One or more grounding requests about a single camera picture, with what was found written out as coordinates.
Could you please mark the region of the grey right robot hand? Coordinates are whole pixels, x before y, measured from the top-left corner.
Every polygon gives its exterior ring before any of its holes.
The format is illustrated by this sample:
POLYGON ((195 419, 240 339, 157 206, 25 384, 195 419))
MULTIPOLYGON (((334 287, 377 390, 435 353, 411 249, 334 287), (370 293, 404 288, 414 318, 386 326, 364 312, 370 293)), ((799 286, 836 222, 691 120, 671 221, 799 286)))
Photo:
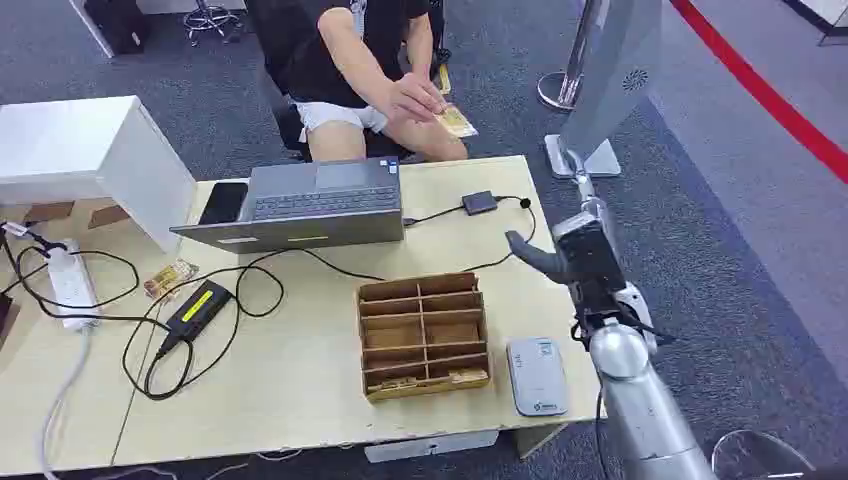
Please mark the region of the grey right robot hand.
POLYGON ((582 157, 569 150, 565 158, 575 174, 580 212, 552 228, 554 250, 546 252, 534 247, 515 231, 507 231, 506 240, 514 256, 552 282, 570 289, 575 310, 587 322, 621 321, 625 310, 615 294, 626 288, 626 280, 609 208, 595 192, 582 157))

